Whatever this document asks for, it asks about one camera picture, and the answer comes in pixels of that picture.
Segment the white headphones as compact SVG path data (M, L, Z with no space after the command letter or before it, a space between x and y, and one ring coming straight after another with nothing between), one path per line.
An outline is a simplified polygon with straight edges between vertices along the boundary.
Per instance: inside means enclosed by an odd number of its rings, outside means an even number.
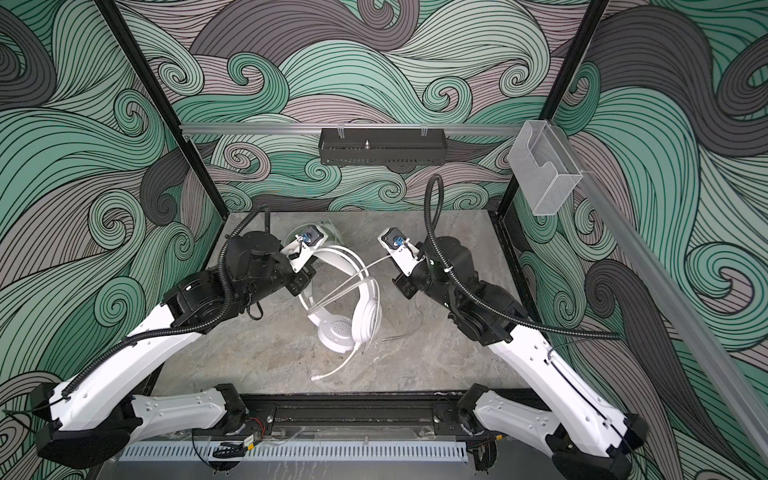
M313 258L338 271L338 285L319 297L307 286L299 294L308 319L315 325L321 344L344 360L333 370L311 377L322 381L342 370L363 350L377 332L381 315L381 291L371 266L351 249L342 245L321 247Z

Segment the mint green headphones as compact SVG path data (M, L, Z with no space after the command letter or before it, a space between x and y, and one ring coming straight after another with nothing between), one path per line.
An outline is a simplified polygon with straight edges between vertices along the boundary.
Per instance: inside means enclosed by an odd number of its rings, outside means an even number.
M304 237L306 235L314 237L322 237L324 239L324 245L343 245L344 241L340 231L329 220L323 220L316 223L304 223L294 228L285 237L282 244L284 246L289 245L296 240L296 237Z

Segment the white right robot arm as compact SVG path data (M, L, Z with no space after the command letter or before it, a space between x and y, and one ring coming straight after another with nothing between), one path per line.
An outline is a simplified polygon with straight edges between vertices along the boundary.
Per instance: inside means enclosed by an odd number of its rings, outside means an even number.
M379 242L397 265L393 282L406 298L421 292L445 307L462 334L510 365L544 403L532 407L472 385L456 415L474 446L489 453L498 434L547 455L567 479L629 478L647 423L611 405L583 380L511 293L480 279L468 248L450 236L414 245L396 228Z

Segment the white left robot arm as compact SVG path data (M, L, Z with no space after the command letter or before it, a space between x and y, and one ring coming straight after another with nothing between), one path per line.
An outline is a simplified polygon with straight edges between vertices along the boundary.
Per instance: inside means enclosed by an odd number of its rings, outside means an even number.
M71 379L33 390L32 413L44 422L35 438L40 458L87 469L131 443L166 433L229 434L243 428L247 408L231 384L165 397L138 395L135 389L224 321L281 289L298 295L310 283L312 256L326 232L310 226L283 244L268 227L245 229L257 215L268 217L268 206L255 207L235 227L214 268L179 282L127 337Z

